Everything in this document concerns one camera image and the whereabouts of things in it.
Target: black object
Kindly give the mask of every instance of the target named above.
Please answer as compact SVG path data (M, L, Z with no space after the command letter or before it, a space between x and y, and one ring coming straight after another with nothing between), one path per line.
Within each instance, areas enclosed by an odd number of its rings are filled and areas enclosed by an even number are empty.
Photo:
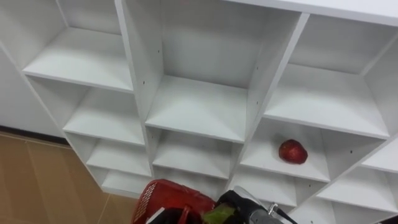
M229 190L223 194L220 199L218 199L216 207L222 203L227 203L229 206L236 209L235 214L229 217L225 221L225 224L283 224L278 219L269 215L268 211L262 205L248 198L241 197L233 190ZM276 212L291 223L297 224L280 208L276 209Z

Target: floor tile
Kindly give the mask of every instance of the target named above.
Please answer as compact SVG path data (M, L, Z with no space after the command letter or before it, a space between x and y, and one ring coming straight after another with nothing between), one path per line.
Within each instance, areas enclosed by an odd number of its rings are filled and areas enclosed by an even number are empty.
M111 195L99 224L128 224L137 199Z
M24 141L0 136L0 166L11 218L39 224L49 220Z
M80 199L72 183L62 150L28 142L44 205L52 224L86 224Z
M62 150L62 154L87 223L97 224L104 210L108 194L102 192L74 151Z

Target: white wall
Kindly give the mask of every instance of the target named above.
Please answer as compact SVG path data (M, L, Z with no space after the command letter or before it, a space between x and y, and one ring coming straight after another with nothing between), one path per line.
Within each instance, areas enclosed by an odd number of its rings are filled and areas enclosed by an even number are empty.
M1 48L0 125L62 136Z

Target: basket handle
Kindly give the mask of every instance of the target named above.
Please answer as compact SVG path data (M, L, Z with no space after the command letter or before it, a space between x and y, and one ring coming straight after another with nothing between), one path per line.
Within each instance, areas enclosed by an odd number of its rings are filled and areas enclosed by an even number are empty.
M184 210L182 211L180 220L178 221L178 224L186 224L187 223L187 218L188 218L188 214L191 211L191 208L189 206L185 206Z

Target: baseboard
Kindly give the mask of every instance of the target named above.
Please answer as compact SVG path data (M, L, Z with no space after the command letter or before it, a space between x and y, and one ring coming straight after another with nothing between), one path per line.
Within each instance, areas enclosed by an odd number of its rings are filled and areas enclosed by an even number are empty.
M5 126L1 126L1 125L0 125L0 131L5 132L5 133L24 136L27 138L33 138L33 139L38 139L38 140L42 140L42 141L48 141L48 142L52 142L52 143L56 143L56 144L63 144L63 145L69 146L69 143L65 138L55 137L55 136L51 136L51 135L47 135L47 134L40 134L40 133L35 133L32 131L25 131L25 130L5 127Z

